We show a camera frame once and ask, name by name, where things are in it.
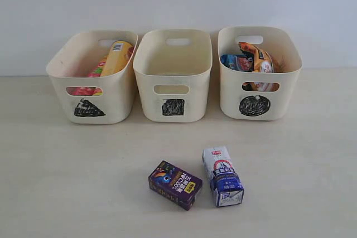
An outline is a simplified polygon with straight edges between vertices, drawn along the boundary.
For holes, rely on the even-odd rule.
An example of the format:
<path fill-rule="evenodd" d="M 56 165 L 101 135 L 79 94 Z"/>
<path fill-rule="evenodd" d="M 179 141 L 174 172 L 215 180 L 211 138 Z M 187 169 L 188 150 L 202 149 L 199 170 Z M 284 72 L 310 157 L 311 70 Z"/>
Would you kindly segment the blue white milk carton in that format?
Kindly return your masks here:
<path fill-rule="evenodd" d="M 205 148 L 202 161 L 216 207 L 239 205 L 244 187 L 225 146 Z"/>

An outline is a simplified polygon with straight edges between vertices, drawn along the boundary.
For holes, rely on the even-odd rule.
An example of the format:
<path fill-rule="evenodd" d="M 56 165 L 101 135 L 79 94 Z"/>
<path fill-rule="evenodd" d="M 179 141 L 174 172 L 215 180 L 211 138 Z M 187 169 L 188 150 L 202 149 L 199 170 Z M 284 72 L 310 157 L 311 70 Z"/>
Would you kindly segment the cream bin square mark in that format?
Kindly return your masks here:
<path fill-rule="evenodd" d="M 133 60 L 144 115 L 153 122 L 200 120 L 206 112 L 212 65 L 207 32 L 147 32 Z"/>

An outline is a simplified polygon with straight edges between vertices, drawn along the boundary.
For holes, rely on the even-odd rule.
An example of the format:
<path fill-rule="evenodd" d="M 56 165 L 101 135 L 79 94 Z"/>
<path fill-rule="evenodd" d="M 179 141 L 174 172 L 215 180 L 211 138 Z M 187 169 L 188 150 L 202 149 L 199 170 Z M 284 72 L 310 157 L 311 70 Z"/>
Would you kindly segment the purple juice carton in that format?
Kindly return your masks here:
<path fill-rule="evenodd" d="M 148 176 L 149 188 L 188 211 L 202 189 L 202 179 L 162 161 Z"/>

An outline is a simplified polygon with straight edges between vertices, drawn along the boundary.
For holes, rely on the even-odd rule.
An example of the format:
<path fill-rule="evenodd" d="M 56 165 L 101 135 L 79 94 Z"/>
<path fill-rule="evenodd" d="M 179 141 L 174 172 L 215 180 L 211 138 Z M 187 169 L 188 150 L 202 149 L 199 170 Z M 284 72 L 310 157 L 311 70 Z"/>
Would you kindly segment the pink Lays chips can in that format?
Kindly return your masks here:
<path fill-rule="evenodd" d="M 104 56 L 96 67 L 87 75 L 87 78 L 91 80 L 85 86 L 71 86 L 66 88 L 66 92 L 71 96 L 101 96 L 103 95 L 103 89 L 95 86 L 93 79 L 101 77 L 104 66 L 107 62 L 107 55 Z"/>

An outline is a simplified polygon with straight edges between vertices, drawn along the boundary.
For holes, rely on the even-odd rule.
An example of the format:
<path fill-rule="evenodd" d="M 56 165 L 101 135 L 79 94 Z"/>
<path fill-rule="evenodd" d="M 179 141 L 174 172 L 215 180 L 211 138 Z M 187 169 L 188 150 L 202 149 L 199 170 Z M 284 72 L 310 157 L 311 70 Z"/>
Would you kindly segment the orange instant noodle bag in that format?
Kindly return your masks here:
<path fill-rule="evenodd" d="M 254 60 L 254 73 L 272 74 L 281 71 L 279 63 L 266 51 L 247 42 L 238 42 L 243 55 Z M 246 91 L 277 91 L 279 84 L 275 82 L 245 82 L 242 88 Z"/>

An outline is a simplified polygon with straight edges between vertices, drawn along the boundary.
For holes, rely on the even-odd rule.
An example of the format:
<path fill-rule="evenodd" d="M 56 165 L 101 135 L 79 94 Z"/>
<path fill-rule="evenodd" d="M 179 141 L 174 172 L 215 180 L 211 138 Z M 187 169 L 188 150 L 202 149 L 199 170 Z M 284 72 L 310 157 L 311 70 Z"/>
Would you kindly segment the cream bin triangle mark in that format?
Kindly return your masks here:
<path fill-rule="evenodd" d="M 133 107 L 137 85 L 133 61 L 116 74 L 93 79 L 103 89 L 101 96 L 71 96 L 67 87 L 85 86 L 87 75 L 109 53 L 114 41 L 138 45 L 131 31 L 94 30 L 71 37 L 47 64 L 46 71 L 67 118 L 77 124 L 115 124 L 124 120 Z"/>

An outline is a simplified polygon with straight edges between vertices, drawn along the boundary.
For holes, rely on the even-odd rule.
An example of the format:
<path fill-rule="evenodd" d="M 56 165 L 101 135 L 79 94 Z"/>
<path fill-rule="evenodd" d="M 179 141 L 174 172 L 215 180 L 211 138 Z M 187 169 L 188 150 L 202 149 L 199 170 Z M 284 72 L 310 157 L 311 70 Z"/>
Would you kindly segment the blue instant noodle bag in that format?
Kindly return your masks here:
<path fill-rule="evenodd" d="M 241 72 L 252 72 L 254 60 L 246 55 L 225 54 L 220 57 L 220 62 L 227 68 Z"/>

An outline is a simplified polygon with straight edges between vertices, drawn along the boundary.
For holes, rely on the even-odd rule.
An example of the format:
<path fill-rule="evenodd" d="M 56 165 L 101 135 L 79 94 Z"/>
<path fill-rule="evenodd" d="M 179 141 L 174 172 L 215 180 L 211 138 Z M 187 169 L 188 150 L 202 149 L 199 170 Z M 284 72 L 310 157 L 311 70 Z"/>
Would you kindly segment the cream bin circle mark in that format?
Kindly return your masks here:
<path fill-rule="evenodd" d="M 242 72 L 220 66 L 220 107 L 234 119 L 276 120 L 285 115 L 295 88 L 302 60 L 289 35 L 274 27 L 236 26 L 218 33 L 218 55 L 240 55 L 239 42 L 248 36 L 261 37 L 253 42 L 278 64 L 272 73 Z"/>

